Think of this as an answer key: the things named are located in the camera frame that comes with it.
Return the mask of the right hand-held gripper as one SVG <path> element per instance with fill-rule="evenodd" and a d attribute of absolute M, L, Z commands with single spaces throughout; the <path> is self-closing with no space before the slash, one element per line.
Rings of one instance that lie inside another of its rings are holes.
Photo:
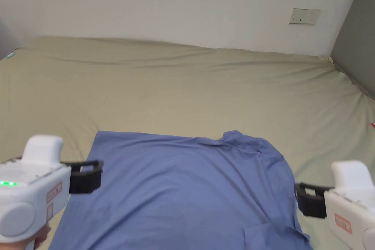
<path fill-rule="evenodd" d="M 331 164 L 334 187 L 296 183 L 295 197 L 307 217 L 327 219 L 331 232 L 351 250 L 375 248 L 375 186 L 363 162 Z"/>

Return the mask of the person's left hand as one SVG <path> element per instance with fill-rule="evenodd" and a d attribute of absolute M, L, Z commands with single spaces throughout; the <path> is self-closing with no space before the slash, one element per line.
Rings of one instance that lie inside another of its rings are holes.
<path fill-rule="evenodd" d="M 13 242 L 13 243 L 1 243 L 1 250 L 26 250 L 27 246 L 34 242 L 33 250 L 38 249 L 44 241 L 46 241 L 51 228 L 49 224 L 44 225 L 37 233 L 32 237 L 29 237 L 25 240 Z"/>

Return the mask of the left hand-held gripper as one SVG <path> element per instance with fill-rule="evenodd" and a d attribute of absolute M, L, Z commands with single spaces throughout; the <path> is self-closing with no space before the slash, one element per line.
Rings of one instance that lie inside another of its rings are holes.
<path fill-rule="evenodd" d="M 61 162 L 63 139 L 31 137 L 21 158 L 0 164 L 0 236 L 28 238 L 68 203 L 73 194 L 101 186 L 103 161 Z"/>

